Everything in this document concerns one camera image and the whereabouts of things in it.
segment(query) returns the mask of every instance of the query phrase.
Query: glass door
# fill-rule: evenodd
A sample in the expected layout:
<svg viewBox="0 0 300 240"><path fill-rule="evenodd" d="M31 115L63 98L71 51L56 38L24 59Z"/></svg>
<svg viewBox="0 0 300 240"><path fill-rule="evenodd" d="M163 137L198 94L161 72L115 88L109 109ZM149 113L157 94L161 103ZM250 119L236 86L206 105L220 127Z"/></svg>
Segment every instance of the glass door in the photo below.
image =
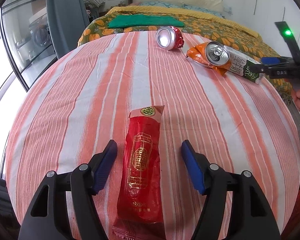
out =
<svg viewBox="0 0 300 240"><path fill-rule="evenodd" d="M0 10L0 27L13 71L28 91L57 60L46 0L6 0Z"/></svg>

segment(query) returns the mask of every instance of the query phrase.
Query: green led light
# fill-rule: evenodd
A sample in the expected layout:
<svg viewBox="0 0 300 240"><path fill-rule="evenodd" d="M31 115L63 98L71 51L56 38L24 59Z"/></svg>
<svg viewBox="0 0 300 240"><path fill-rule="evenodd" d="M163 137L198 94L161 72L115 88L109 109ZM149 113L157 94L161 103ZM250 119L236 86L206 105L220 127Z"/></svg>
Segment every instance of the green led light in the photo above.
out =
<svg viewBox="0 0 300 240"><path fill-rule="evenodd" d="M290 35L292 34L292 32L291 32L290 30L286 30L284 33L285 33L285 35L287 35L287 36L290 36Z"/></svg>

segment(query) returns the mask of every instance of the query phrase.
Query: metal screw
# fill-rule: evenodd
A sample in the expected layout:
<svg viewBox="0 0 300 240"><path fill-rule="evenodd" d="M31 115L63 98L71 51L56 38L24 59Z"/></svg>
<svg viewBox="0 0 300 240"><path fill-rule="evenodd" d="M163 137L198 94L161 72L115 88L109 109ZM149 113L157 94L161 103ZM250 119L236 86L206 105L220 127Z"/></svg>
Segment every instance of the metal screw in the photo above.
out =
<svg viewBox="0 0 300 240"><path fill-rule="evenodd" d="M49 178L53 177L54 173L55 173L54 171L48 171L47 177L49 177Z"/></svg>
<svg viewBox="0 0 300 240"><path fill-rule="evenodd" d="M88 168L88 164L81 164L81 165L79 166L79 170L80 170L80 171L85 171L87 168Z"/></svg>
<svg viewBox="0 0 300 240"><path fill-rule="evenodd" d="M216 171L217 169L219 169L219 166L217 164L210 164L210 169L212 169L213 171Z"/></svg>
<svg viewBox="0 0 300 240"><path fill-rule="evenodd" d="M248 178L251 177L251 175L252 175L250 171L244 171L243 174L244 174L244 176L246 176Z"/></svg>

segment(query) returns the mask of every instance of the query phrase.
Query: red soda can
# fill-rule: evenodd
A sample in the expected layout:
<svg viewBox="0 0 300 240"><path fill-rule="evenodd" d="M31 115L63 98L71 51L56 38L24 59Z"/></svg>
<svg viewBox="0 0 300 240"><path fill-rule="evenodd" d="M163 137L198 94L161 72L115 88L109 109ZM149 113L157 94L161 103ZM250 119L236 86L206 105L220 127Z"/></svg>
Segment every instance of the red soda can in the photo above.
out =
<svg viewBox="0 0 300 240"><path fill-rule="evenodd" d="M174 26L161 27L157 31L157 42L165 50L182 48L185 43L181 31Z"/></svg>

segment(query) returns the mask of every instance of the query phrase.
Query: can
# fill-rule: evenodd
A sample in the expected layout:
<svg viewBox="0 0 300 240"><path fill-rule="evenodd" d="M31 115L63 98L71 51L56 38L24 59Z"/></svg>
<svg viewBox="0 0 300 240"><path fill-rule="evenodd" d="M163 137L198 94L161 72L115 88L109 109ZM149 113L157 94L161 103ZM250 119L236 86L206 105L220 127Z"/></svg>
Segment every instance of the can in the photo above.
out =
<svg viewBox="0 0 300 240"><path fill-rule="evenodd" d="M216 41L209 41L204 43L204 56L214 66L229 69L231 66L230 54L224 45Z"/></svg>
<svg viewBox="0 0 300 240"><path fill-rule="evenodd" d="M182 48L185 43L181 31L174 27L161 27L157 31L157 43L165 50Z"/></svg>

